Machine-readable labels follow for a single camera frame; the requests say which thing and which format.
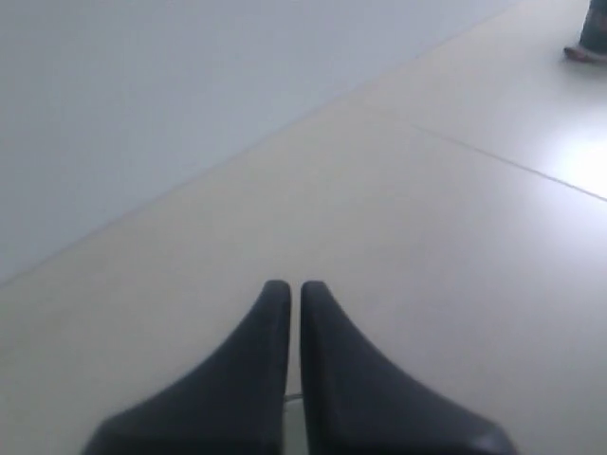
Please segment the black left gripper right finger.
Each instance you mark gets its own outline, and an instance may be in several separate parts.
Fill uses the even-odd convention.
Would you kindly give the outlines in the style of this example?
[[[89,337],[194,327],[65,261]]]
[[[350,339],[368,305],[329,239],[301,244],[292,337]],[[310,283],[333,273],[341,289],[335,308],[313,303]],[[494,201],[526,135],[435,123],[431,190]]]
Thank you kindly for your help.
[[[301,289],[300,369],[312,454],[512,454],[495,423],[418,382],[348,318],[324,282]]]

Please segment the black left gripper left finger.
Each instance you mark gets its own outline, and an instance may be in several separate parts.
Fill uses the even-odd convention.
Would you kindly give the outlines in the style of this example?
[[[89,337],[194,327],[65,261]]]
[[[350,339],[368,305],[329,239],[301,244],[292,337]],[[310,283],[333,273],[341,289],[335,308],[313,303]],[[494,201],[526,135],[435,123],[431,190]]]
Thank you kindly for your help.
[[[279,454],[291,292],[268,281],[250,311],[198,367],[105,420],[86,454]]]

